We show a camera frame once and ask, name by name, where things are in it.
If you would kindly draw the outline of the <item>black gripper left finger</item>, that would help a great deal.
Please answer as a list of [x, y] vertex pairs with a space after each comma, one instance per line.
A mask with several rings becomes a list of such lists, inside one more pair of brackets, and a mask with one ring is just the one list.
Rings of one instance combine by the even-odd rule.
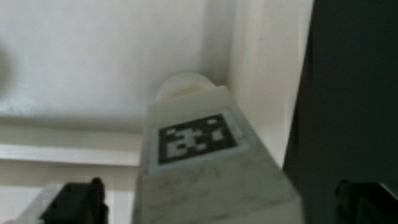
[[109, 224], [105, 184], [96, 177], [87, 183], [69, 182], [41, 213], [45, 224]]

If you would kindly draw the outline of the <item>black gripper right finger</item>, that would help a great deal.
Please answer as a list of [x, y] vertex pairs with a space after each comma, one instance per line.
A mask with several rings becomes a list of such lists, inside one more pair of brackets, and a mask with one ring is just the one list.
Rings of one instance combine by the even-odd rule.
[[336, 188], [336, 224], [398, 224], [398, 187], [343, 180]]

